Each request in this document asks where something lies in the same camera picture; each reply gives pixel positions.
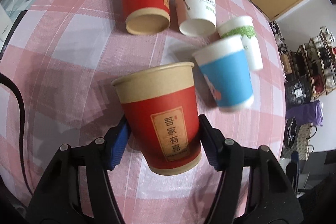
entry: shelf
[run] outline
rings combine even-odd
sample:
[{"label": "shelf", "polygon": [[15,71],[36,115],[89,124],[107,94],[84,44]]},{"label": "shelf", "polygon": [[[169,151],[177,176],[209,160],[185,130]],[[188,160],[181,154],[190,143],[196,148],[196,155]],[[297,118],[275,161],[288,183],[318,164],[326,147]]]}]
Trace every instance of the shelf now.
[{"label": "shelf", "polygon": [[[312,41],[312,40],[310,40],[309,42],[311,42],[312,44],[313,44],[313,47],[314,47],[314,49],[315,49],[315,51],[316,51],[316,53],[317,53],[317,48],[316,48],[316,45],[315,45],[315,43]],[[328,52],[328,57],[329,57],[329,59],[330,59],[330,63],[332,62],[331,61],[331,59],[332,59],[332,57],[331,57],[331,54],[330,54],[330,51],[329,51],[329,46],[328,46],[328,44],[326,45],[326,42],[325,41],[321,41],[322,43],[323,43],[323,45],[324,45],[324,48],[327,50],[327,52]],[[319,68],[321,69],[321,71],[322,71],[322,79],[323,79],[323,85],[324,85],[324,88],[325,88],[325,93],[326,93],[326,95],[328,95],[330,92],[332,92],[335,88],[333,88],[333,89],[329,89],[329,88],[327,88],[327,82],[326,82],[326,76],[325,76],[325,74],[324,74],[324,70],[323,70],[323,68],[322,68],[322,65],[321,65],[321,62],[320,62],[320,59],[317,59],[317,60],[315,60],[314,61],[314,63],[318,63],[319,65]],[[334,69],[334,66],[332,65],[332,70],[333,70],[333,75],[335,74],[335,69]]]},{"label": "shelf", "polygon": [[324,36],[324,34],[322,34],[323,35],[323,38],[324,38],[324,40],[322,41],[323,42],[323,45],[324,45],[324,47],[325,47],[325,49],[327,50],[327,53],[328,53],[328,57],[329,57],[329,59],[330,59],[330,63],[331,63],[331,65],[332,65],[332,67],[333,67],[333,69],[334,69],[334,72],[335,72],[335,70],[336,70],[336,62],[335,62],[335,59],[334,59],[334,56],[330,53],[330,50],[329,50],[329,44],[326,42],[326,37]]},{"label": "shelf", "polygon": [[297,79],[296,75],[295,75],[295,70],[294,70],[294,64],[293,64],[293,60],[292,60],[292,52],[291,51],[288,52],[288,60],[289,60],[289,64],[291,65],[292,74],[294,75],[295,79]]},{"label": "shelf", "polygon": [[309,72],[309,68],[308,68],[308,64],[307,64],[307,60],[306,60],[306,56],[305,56],[305,49],[303,48],[302,45],[300,45],[299,50],[301,51],[301,54],[303,56],[303,61],[305,63],[306,69],[307,69],[307,74],[308,74],[308,82],[310,84],[310,91],[311,91],[311,95],[315,100],[315,95],[313,93],[313,84],[311,83],[311,76],[310,76],[310,72]]}]

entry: white paper cup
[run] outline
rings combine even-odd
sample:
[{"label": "white paper cup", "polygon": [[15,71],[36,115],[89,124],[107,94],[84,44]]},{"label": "white paper cup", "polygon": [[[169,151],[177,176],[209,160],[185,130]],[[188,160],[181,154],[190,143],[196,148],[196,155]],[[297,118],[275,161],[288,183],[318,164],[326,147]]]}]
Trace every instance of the white paper cup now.
[{"label": "white paper cup", "polygon": [[263,60],[253,27],[252,17],[241,16],[233,18],[220,25],[217,31],[221,38],[237,34],[241,35],[250,71],[261,70],[263,68]]},{"label": "white paper cup", "polygon": [[215,0],[175,0],[180,32],[204,37],[216,31]]},{"label": "white paper cup", "polygon": [[251,77],[239,35],[218,40],[193,56],[220,111],[233,112],[252,105]]}]

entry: blue gripper pad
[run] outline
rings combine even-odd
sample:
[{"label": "blue gripper pad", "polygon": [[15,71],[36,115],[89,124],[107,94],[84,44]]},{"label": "blue gripper pad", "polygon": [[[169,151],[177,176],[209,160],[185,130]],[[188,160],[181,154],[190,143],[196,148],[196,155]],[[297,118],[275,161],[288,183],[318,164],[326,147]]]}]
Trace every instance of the blue gripper pad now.
[{"label": "blue gripper pad", "polygon": [[199,115],[199,132],[209,164],[216,171],[222,171],[221,152],[223,151],[224,136],[220,130],[212,128],[204,114]]},{"label": "blue gripper pad", "polygon": [[124,154],[131,129],[125,116],[122,117],[116,127],[110,128],[105,139],[105,150],[103,155],[104,168],[113,170],[121,161]]}]

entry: spool of thread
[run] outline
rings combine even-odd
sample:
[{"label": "spool of thread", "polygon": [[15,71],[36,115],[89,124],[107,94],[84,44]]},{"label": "spool of thread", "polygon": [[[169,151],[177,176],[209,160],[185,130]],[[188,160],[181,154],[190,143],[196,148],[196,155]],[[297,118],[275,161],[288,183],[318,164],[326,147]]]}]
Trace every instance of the spool of thread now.
[{"label": "spool of thread", "polygon": [[323,90],[324,90],[324,88],[323,88],[323,83],[322,82],[319,82],[318,84],[313,86],[313,93],[315,95],[318,95],[318,94],[322,93]]},{"label": "spool of thread", "polygon": [[322,65],[322,69],[326,69],[329,68],[331,63],[328,57],[324,57],[321,59],[321,65]]},{"label": "spool of thread", "polygon": [[314,85],[314,84],[317,84],[320,80],[321,80],[321,76],[320,75],[315,75],[315,76],[312,76],[310,78],[311,80],[311,83]]},{"label": "spool of thread", "polygon": [[320,29],[321,29],[321,33],[323,34],[329,33],[329,30],[326,26],[322,26]]},{"label": "spool of thread", "polygon": [[318,43],[322,41],[322,38],[320,35],[317,35],[316,37],[313,37],[311,40],[313,41],[313,43]]},{"label": "spool of thread", "polygon": [[335,42],[335,37],[333,36],[332,33],[324,34],[324,38],[325,38],[325,41],[330,45]]},{"label": "spool of thread", "polygon": [[326,68],[323,70],[323,72],[324,72],[324,76],[329,76],[333,74],[331,68]]},{"label": "spool of thread", "polygon": [[317,42],[317,43],[315,43],[315,47],[316,48],[322,48],[322,47],[324,47],[323,42]]},{"label": "spool of thread", "polygon": [[316,50],[317,55],[319,59],[324,58],[327,55],[327,49],[326,48],[319,48]]},{"label": "spool of thread", "polygon": [[333,77],[332,75],[327,76],[327,77],[325,78],[325,83],[326,83],[327,88],[329,88],[329,89],[334,88],[334,86],[335,86],[335,80],[334,80],[334,77]]}]

